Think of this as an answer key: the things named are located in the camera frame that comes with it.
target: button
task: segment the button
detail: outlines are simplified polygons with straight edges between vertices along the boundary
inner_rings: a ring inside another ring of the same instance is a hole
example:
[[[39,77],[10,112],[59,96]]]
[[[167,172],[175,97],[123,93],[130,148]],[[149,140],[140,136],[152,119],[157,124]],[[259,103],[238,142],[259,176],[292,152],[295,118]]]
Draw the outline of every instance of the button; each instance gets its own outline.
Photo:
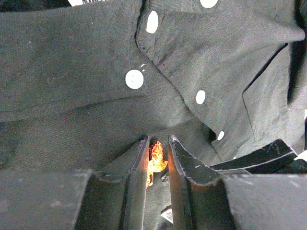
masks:
[[[143,85],[143,83],[144,77],[140,71],[133,69],[126,74],[126,84],[129,88],[137,90]]]
[[[204,90],[199,90],[196,95],[196,102],[197,104],[202,104],[205,101],[206,93]]]
[[[201,5],[204,8],[211,8],[216,5],[218,0],[201,0]]]
[[[146,31],[150,34],[154,34],[158,29],[159,18],[156,11],[152,11],[147,19],[147,28]]]
[[[224,134],[225,133],[223,131],[221,131],[217,140],[221,140],[224,137]]]

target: orange object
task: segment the orange object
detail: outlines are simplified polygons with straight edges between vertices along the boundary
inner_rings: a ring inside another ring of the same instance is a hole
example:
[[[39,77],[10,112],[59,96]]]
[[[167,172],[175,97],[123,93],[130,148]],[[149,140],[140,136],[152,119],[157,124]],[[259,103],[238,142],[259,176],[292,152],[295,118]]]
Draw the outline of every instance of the orange object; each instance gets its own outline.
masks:
[[[153,185],[154,173],[163,171],[168,163],[163,160],[162,144],[159,141],[153,146],[151,157],[152,159],[148,162],[146,188]]]

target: round white button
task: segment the round white button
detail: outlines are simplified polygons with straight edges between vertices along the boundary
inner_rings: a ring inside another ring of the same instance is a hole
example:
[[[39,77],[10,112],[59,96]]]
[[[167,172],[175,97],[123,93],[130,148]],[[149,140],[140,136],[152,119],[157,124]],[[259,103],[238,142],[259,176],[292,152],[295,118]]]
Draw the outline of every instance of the round white button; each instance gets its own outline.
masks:
[[[196,95],[196,103],[197,104],[202,104],[205,101],[206,98],[206,93],[204,90],[199,90],[197,95]]]
[[[217,140],[221,140],[224,137],[224,134],[225,133],[223,131],[221,131]]]
[[[137,90],[143,85],[143,83],[144,77],[140,71],[133,69],[126,74],[126,84],[129,88]]]
[[[204,8],[211,8],[216,5],[218,0],[201,0],[201,5]]]
[[[154,34],[158,29],[159,18],[156,11],[152,11],[147,19],[146,31],[150,34]]]

